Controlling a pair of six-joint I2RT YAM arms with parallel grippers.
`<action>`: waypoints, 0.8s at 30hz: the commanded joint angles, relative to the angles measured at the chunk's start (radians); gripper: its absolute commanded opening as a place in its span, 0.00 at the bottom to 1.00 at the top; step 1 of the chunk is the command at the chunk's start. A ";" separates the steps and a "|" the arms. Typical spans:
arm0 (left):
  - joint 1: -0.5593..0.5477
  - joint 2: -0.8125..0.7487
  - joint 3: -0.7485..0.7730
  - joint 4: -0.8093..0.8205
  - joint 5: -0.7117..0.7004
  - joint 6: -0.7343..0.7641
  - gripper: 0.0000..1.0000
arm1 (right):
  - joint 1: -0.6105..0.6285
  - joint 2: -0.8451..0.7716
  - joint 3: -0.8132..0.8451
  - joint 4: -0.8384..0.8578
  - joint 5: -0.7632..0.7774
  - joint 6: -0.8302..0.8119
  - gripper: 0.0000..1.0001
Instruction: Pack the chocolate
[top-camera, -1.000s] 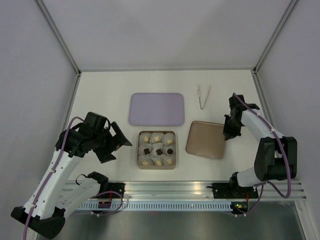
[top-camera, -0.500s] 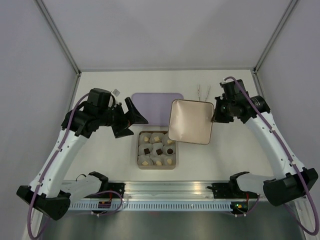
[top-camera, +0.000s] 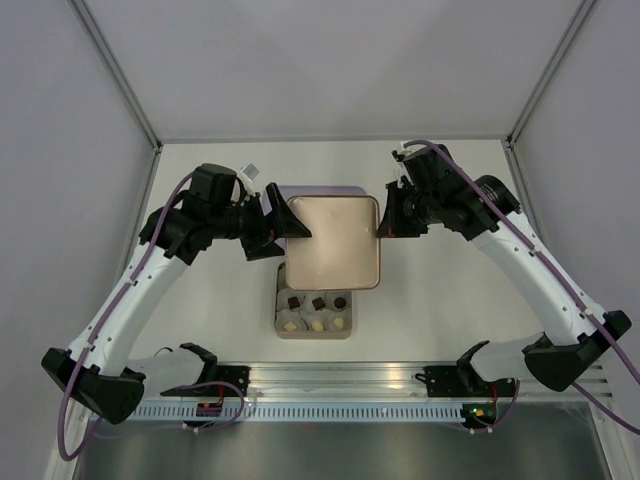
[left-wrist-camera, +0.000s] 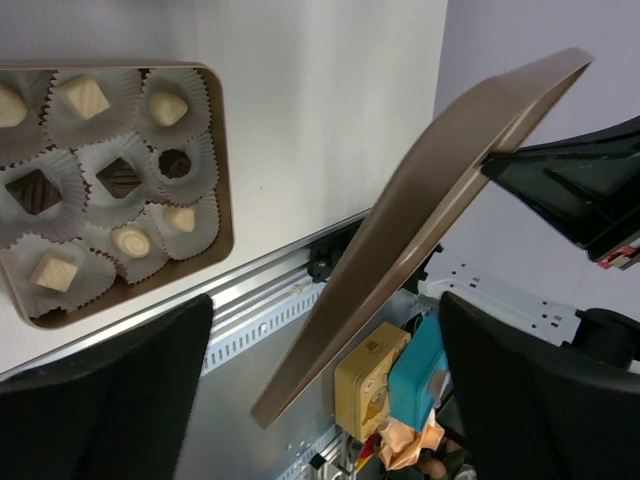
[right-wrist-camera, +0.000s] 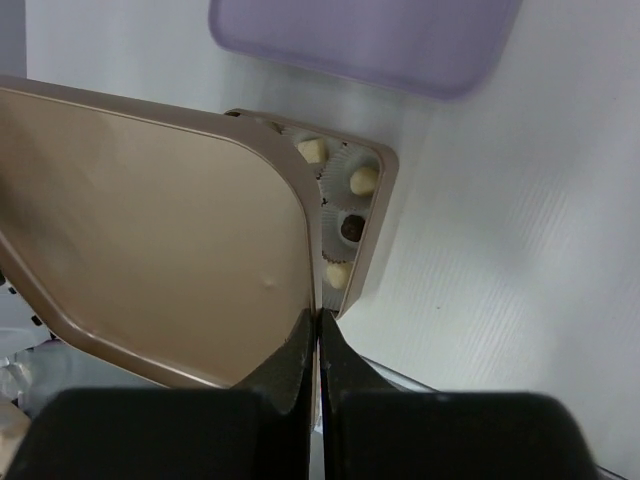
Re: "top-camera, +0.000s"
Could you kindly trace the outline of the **beige tin lid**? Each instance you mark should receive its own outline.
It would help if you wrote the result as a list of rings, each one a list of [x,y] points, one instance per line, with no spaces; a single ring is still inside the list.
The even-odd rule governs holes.
[[[311,232],[286,241],[287,285],[303,291],[369,290],[381,277],[379,204],[368,195],[296,196],[288,201]]]

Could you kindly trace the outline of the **dark round chocolate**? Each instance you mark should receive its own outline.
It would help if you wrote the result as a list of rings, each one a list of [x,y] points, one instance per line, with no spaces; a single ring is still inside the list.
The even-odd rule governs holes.
[[[344,297],[337,297],[334,300],[334,306],[337,309],[344,309],[347,306],[347,301],[346,301],[346,299]]]

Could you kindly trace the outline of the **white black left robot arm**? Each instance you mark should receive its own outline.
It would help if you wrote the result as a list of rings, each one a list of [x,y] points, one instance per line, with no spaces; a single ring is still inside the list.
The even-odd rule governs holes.
[[[269,212],[239,173],[214,164],[179,182],[148,217],[129,265],[90,324],[67,348],[45,353],[42,366],[66,400],[117,425],[147,397],[185,387],[206,396],[216,389],[217,357],[199,345],[183,343],[142,360],[130,353],[167,291],[214,241],[239,241],[253,261],[283,255],[279,239],[310,237],[275,183],[266,193]]]

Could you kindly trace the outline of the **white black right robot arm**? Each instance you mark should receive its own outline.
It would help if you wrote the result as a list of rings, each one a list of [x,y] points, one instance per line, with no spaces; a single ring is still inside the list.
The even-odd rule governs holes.
[[[418,238],[432,225],[460,234],[506,275],[542,325],[530,338],[485,340],[467,350],[456,362],[463,392],[524,378],[563,392],[607,350],[618,350],[629,317],[606,310],[569,277],[501,180],[471,179],[443,144],[409,141],[392,156],[404,172],[386,185],[378,237]]]

